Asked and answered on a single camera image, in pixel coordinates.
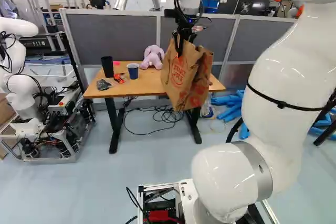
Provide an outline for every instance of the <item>blue cup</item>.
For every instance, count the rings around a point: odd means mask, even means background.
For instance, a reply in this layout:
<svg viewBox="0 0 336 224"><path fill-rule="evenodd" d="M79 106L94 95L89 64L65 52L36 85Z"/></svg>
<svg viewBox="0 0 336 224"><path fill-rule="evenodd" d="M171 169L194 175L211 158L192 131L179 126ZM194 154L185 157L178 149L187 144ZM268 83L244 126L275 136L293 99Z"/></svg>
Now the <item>blue cup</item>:
<svg viewBox="0 0 336 224"><path fill-rule="evenodd" d="M139 64L127 64L128 72L130 73L131 80L136 80L139 77Z"/></svg>

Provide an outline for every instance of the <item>desk top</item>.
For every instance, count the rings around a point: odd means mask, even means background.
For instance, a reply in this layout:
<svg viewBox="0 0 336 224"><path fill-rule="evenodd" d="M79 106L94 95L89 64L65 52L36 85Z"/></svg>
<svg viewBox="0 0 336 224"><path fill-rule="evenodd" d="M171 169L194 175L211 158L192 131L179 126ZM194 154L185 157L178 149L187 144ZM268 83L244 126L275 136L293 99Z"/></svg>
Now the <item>desk top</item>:
<svg viewBox="0 0 336 224"><path fill-rule="evenodd" d="M139 69L139 78L130 80L127 70L127 64L138 63L141 61L120 61L120 65L114 65L114 73L125 73L127 81L123 84L116 84L112 78L106 78L103 69L101 68L94 80L84 93L84 98L111 98L111 97L138 97L145 95L165 95L166 92L161 84L160 71L150 67L149 69ZM108 90L97 90L97 81L105 79L110 82L113 87ZM224 91L225 87L211 75L210 81L213 83L209 87L209 92Z"/></svg>

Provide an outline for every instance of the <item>cubicle partition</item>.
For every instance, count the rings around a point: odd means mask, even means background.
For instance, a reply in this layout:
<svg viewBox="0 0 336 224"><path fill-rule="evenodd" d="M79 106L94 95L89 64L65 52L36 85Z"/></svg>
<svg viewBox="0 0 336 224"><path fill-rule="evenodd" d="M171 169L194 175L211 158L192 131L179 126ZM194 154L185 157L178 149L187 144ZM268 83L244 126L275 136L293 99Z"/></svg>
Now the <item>cubicle partition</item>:
<svg viewBox="0 0 336 224"><path fill-rule="evenodd" d="M88 84L84 69L100 68L100 58L143 59L149 45L167 49L175 19L163 12L61 9L65 31L80 77ZM253 64L260 54L278 40L295 19L204 14L199 21L207 27L194 43L214 52L213 75L227 89L245 87Z"/></svg>

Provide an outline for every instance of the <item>wooden desk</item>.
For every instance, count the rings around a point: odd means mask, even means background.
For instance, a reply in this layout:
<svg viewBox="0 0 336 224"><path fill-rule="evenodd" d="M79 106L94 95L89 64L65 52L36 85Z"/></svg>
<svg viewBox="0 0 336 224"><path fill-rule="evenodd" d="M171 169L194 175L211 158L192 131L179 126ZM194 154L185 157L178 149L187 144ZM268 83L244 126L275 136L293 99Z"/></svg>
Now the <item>wooden desk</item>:
<svg viewBox="0 0 336 224"><path fill-rule="evenodd" d="M113 135L110 144L110 154L116 153L118 148L118 139L123 123L125 108L120 109L117 115L117 111L114 105L114 97L138 97L144 95L166 95L161 84L159 70L155 68L149 68L146 70L139 69L139 78L136 80L130 80L127 64L132 63L130 61L121 61L120 65L114 65L114 73L125 73L127 81L124 84L114 84L113 79L105 78L103 69L100 69L97 73L95 79L91 82L90 86L84 93L84 98L105 98L106 107L109 113L109 118L113 128ZM101 79L106 79L107 81L114 84L114 86L108 90L99 91L97 89L97 81ZM213 76L211 75L210 81L212 85L209 87L209 92L219 92L224 91L225 87ZM197 144L202 143L202 138L200 132L197 128L197 121L199 118L199 112L201 108L195 108L192 111L186 111L186 117L189 121L194 140Z"/></svg>
<svg viewBox="0 0 336 224"><path fill-rule="evenodd" d="M139 97L144 95L166 95L161 84L159 70L155 68L149 69L139 69L139 78L136 80L129 80L129 74L127 70L127 64L136 62L138 64L141 61L121 61L119 66L114 66L114 73L126 73L128 81L122 85L115 85L113 88L108 90L99 91L97 89L97 81L101 79L106 79L113 83L113 79L105 78L103 69L101 68L97 73L95 79L91 82L90 86L84 93L84 97L87 99L92 98L110 98L110 97ZM211 75L210 81L213 83L209 87L209 92L224 91L225 87L213 76Z"/></svg>

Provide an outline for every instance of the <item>gray partition panel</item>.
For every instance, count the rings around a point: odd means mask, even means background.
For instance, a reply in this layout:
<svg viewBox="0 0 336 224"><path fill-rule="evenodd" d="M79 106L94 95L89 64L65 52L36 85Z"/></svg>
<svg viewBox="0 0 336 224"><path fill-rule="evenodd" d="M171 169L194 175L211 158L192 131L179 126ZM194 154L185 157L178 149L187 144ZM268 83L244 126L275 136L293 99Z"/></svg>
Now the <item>gray partition panel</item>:
<svg viewBox="0 0 336 224"><path fill-rule="evenodd" d="M82 65L100 65L100 58L143 60L147 46L156 44L156 17L68 14Z"/></svg>
<svg viewBox="0 0 336 224"><path fill-rule="evenodd" d="M209 27L198 33L194 43L213 51L214 61L223 61L234 23L234 19L213 18L211 24L209 20L201 19L199 24L209 25ZM172 32L176 29L177 24L174 18L161 17L160 41L163 50L167 50Z"/></svg>
<svg viewBox="0 0 336 224"><path fill-rule="evenodd" d="M255 61L293 25L292 22L241 20L228 61Z"/></svg>
<svg viewBox="0 0 336 224"><path fill-rule="evenodd" d="M214 75L214 77L218 79L221 69L222 69L222 65L213 65L211 73Z"/></svg>
<svg viewBox="0 0 336 224"><path fill-rule="evenodd" d="M226 89L245 89L253 64L227 64L220 79Z"/></svg>

